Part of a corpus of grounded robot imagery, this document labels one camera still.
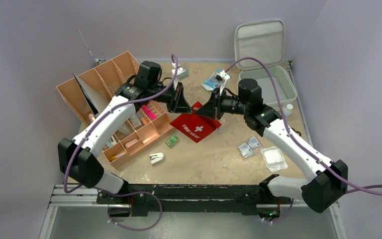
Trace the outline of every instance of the makeup organizer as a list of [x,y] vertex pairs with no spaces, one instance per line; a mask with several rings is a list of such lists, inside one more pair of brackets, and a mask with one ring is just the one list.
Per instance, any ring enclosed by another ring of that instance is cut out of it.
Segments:
[[[116,90],[130,76],[137,74],[138,68],[137,60],[129,52],[124,52],[78,76],[101,97],[110,102]],[[57,86],[57,89],[81,122],[89,125],[92,122],[89,115],[93,112],[77,81],[72,78]],[[143,118],[139,119],[142,123],[140,127],[134,127],[129,119],[126,126],[132,133],[126,135],[116,131],[113,136],[115,144],[111,147],[105,145],[103,148],[103,155],[112,167],[121,167],[143,149],[174,130],[169,124],[171,119],[168,114],[157,102],[150,101],[146,107],[140,109],[137,114],[139,118],[140,116]]]

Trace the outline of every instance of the robotic arm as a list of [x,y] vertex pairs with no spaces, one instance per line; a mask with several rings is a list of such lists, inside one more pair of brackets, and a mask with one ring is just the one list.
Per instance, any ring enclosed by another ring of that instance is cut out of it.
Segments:
[[[97,161],[97,157],[107,139],[146,102],[125,105],[116,110],[112,110],[112,107],[126,101],[143,99],[159,93],[165,88],[159,81],[160,76],[160,65],[154,62],[143,62],[135,76],[134,83],[130,83],[132,80],[130,78],[127,83],[123,84],[112,98],[109,106],[100,113],[89,127],[75,136],[72,141],[66,138],[60,141],[58,145],[60,170],[63,173],[66,172],[68,162],[77,147],[76,142],[85,140],[74,158],[69,176],[88,188],[96,187],[115,194],[119,192],[128,193],[129,191],[125,190],[128,188],[128,183],[105,171]],[[183,90],[184,87],[179,82],[154,100],[166,103],[169,112],[192,113],[192,109],[184,99]],[[260,183],[259,192],[256,193],[264,194],[266,197],[304,199],[310,208],[319,213],[346,193],[346,184],[331,175],[321,164],[318,164],[314,158],[291,140],[285,130],[281,115],[272,107],[263,104],[262,89],[255,80],[241,80],[238,95],[229,91],[231,96],[228,96],[225,91],[229,90],[222,87],[216,88],[211,93],[209,101],[196,114],[211,119],[220,119],[224,113],[243,115],[250,129],[280,148],[306,177],[305,179],[292,179],[272,175]],[[87,132],[90,130],[93,130],[93,133],[87,136]],[[347,179],[348,168],[345,163],[341,160],[331,161],[296,134],[293,136],[305,148],[319,156],[327,166]]]

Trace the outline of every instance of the white box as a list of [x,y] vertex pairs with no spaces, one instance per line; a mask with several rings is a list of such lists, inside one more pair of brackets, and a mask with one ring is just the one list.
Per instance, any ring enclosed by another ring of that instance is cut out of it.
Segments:
[[[296,99],[296,89],[286,70],[280,66],[285,58],[285,24],[281,20],[266,20],[239,25],[235,31],[235,59],[254,57],[263,62],[276,83],[281,104],[291,104]],[[262,89],[264,103],[278,107],[272,82],[267,72],[253,60],[237,64],[243,70],[238,77],[257,81]]]

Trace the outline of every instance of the container lid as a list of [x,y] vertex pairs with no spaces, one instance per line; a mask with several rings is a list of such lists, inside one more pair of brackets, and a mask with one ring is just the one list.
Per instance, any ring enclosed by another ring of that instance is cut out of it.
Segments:
[[[244,23],[235,30],[235,59],[254,57],[266,66],[277,66],[285,58],[285,24],[281,20]],[[243,60],[239,69],[253,70],[261,66],[253,60]]]

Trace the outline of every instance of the wooden tabletop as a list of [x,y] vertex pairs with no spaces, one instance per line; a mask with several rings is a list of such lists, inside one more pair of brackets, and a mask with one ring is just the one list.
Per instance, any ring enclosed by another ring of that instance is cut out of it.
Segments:
[[[161,63],[163,77],[172,76],[171,63]],[[190,106],[196,101],[202,104],[208,101],[210,92],[206,91],[201,84],[208,79],[217,69],[226,69],[229,64],[224,63],[183,63],[188,69],[190,76],[182,81],[185,90],[184,95]],[[240,70],[233,67],[229,74],[231,80],[227,87],[237,92],[236,84]],[[293,103],[292,114],[287,118],[291,127],[302,133],[302,138],[306,140],[306,135],[299,114],[296,102]],[[179,115],[169,114],[173,120]],[[242,116],[225,114],[222,119],[226,122],[220,131],[215,131],[199,143],[183,135],[179,131],[174,131],[179,138],[179,142],[169,148],[165,141],[172,135],[160,139],[154,145],[144,149],[134,159],[119,169],[111,167],[101,154],[98,157],[103,167],[110,172],[127,180],[129,183],[172,183],[172,184],[258,184],[272,173],[267,169],[259,147],[256,154],[244,160],[238,146],[245,143],[250,137],[256,136],[261,140],[264,147],[274,146],[271,142],[261,138],[254,131],[250,130]],[[164,162],[155,166],[150,164],[149,154],[163,153]],[[288,169],[278,173],[285,177],[303,178],[302,172],[285,155]]]

